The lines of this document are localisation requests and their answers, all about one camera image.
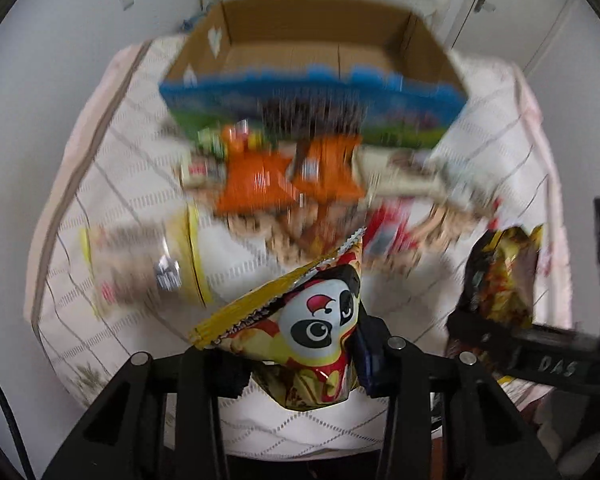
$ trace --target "panda face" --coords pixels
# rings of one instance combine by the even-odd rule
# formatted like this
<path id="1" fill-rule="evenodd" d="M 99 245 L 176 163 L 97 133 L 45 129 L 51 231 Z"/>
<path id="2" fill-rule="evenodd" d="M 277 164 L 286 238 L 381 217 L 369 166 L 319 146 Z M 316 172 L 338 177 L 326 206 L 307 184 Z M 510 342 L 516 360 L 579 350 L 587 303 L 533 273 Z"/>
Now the panda face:
<path id="1" fill-rule="evenodd" d="M 288 300 L 278 326 L 294 354 L 320 359 L 339 350 L 340 339 L 355 323 L 357 308 L 358 298 L 345 282 L 325 280 Z"/>

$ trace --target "heart-shaped cutout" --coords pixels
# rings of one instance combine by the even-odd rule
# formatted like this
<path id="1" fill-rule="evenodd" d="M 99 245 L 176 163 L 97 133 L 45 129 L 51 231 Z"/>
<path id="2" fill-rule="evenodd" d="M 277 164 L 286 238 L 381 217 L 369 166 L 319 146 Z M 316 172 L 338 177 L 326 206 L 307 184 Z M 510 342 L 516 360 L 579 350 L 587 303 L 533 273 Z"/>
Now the heart-shaped cutout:
<path id="1" fill-rule="evenodd" d="M 220 41 L 222 40 L 222 29 L 211 27 L 206 36 L 209 40 L 211 52 L 214 53 L 214 57 L 218 57 L 218 54 L 220 54 Z"/>

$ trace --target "panda eye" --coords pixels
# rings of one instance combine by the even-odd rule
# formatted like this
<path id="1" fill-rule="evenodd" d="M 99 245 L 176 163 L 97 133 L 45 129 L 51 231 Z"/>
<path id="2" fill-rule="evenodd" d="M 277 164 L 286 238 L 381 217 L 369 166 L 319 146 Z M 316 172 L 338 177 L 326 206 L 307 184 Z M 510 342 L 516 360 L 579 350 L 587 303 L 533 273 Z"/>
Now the panda eye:
<path id="1" fill-rule="evenodd" d="M 331 329 L 328 321 L 303 319 L 291 327 L 291 337 L 306 348 L 326 348 L 331 345 Z"/>
<path id="2" fill-rule="evenodd" d="M 347 324 L 353 317 L 353 294 L 350 290 L 340 293 L 340 326 Z"/>

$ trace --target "black cable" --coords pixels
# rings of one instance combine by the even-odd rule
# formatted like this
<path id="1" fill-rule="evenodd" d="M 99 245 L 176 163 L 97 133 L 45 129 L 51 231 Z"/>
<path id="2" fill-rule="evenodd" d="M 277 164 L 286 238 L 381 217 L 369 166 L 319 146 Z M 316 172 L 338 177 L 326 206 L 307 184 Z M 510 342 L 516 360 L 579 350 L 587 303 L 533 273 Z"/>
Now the black cable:
<path id="1" fill-rule="evenodd" d="M 4 413 L 4 418 L 7 420 L 9 431 L 11 431 L 11 437 L 13 439 L 13 443 L 15 444 L 16 451 L 18 452 L 18 457 L 20 459 L 20 463 L 22 464 L 24 475 L 26 476 L 27 480 L 36 480 L 36 476 L 33 474 L 33 469 L 31 468 L 31 462 L 29 462 L 29 455 L 27 455 L 27 449 L 24 447 L 24 442 L 22 441 L 22 436 L 16 423 L 16 418 L 13 416 L 11 407 L 7 402 L 7 397 L 4 395 L 4 391 L 1 387 L 0 407 L 2 409 L 2 412 Z"/>

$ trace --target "orange snack package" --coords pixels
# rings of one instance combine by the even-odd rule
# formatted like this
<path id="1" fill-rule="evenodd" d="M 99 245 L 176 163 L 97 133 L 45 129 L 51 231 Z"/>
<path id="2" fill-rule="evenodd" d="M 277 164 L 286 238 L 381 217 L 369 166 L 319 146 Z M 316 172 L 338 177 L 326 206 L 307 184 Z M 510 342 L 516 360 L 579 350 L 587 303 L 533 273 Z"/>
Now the orange snack package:
<path id="1" fill-rule="evenodd" d="M 293 185 L 319 203 L 356 202 L 365 191 L 353 179 L 351 157 L 361 141 L 360 136 L 333 135 L 311 140 L 308 148 L 299 146 Z"/>
<path id="2" fill-rule="evenodd" d="M 300 193 L 285 176 L 290 162 L 275 152 L 234 153 L 227 162 L 226 187 L 216 203 L 216 214 L 250 214 L 293 205 Z"/>
<path id="3" fill-rule="evenodd" d="M 358 322 L 362 233 L 218 310 L 191 334 L 254 361 L 253 378 L 281 406 L 341 402 L 356 384 L 345 348 Z"/>

